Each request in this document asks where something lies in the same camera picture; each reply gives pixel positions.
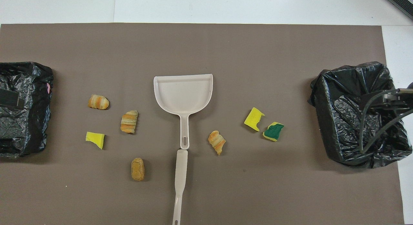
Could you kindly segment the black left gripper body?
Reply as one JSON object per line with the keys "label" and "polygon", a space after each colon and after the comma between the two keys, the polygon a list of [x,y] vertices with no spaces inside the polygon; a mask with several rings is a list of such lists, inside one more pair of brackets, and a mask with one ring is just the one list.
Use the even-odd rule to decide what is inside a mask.
{"label": "black left gripper body", "polygon": [[18,92],[0,89],[0,106],[23,109],[25,101],[20,98]]}

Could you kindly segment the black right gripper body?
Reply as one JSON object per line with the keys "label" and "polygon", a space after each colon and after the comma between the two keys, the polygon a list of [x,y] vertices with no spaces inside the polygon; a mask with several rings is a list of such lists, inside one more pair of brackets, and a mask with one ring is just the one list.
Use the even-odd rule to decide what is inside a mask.
{"label": "black right gripper body", "polygon": [[413,84],[407,88],[376,91],[366,95],[366,109],[370,111],[394,111],[406,113],[412,110]]}

